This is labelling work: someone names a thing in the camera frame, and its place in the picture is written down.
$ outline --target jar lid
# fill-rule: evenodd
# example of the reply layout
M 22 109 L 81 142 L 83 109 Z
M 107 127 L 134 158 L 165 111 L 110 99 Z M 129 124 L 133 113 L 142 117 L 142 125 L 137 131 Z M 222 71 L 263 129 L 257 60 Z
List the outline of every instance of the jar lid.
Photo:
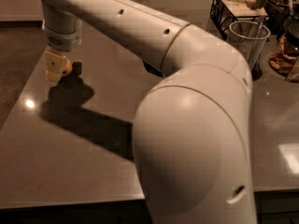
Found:
M 295 46 L 299 46 L 299 23 L 289 25 L 286 38 Z

